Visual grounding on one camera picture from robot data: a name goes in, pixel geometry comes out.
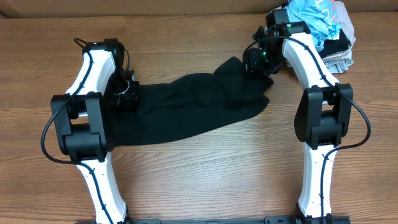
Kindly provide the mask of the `black t-shirt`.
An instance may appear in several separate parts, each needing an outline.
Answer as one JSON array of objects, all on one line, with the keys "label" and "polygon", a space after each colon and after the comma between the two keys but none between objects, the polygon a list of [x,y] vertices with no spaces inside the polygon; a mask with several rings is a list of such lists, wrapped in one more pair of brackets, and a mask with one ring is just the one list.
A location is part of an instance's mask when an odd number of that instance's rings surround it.
[{"label": "black t-shirt", "polygon": [[269,103],[273,80],[248,75],[231,57],[213,73],[185,75],[171,83],[142,85],[136,108],[112,113],[115,146],[177,141],[257,116]]}]

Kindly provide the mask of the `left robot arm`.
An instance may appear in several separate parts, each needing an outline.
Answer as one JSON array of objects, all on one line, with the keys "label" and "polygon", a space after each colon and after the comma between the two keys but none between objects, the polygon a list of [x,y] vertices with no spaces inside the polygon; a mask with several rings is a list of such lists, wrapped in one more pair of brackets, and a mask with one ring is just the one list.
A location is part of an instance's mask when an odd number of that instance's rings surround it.
[{"label": "left robot arm", "polygon": [[50,125],[55,126],[66,164],[81,172],[95,208],[95,223],[130,223],[128,208],[119,192],[112,165],[114,126],[110,112],[133,109],[139,98],[134,71],[124,62],[128,51],[118,39],[102,42],[74,40],[82,49],[83,64],[71,87],[52,97]]}]

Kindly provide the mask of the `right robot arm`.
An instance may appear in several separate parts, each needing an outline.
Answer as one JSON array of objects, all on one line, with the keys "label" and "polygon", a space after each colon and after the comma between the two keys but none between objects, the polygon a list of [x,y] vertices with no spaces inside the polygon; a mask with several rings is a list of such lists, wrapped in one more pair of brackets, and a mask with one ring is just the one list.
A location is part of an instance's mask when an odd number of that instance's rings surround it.
[{"label": "right robot arm", "polygon": [[243,53],[244,69],[250,76],[268,77],[284,62],[293,68],[303,89],[294,129],[304,151],[296,214],[267,217],[266,222],[349,223],[349,217],[332,215],[330,186],[336,148],[348,132],[353,89],[326,68],[304,21],[294,22],[286,9],[275,9],[266,16],[266,24]]}]

